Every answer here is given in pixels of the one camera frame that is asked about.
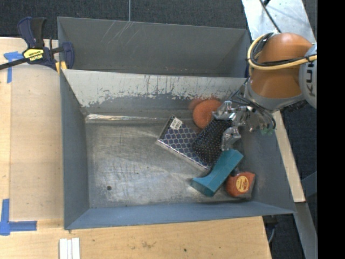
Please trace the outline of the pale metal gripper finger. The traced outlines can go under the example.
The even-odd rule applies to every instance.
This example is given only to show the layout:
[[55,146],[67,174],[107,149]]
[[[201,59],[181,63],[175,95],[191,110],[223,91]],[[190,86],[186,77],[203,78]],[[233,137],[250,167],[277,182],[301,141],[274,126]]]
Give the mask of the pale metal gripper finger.
[[222,135],[221,149],[227,151],[241,138],[238,126],[227,128]]
[[247,114],[247,107],[233,103],[230,100],[223,102],[212,115],[217,120],[243,121]]

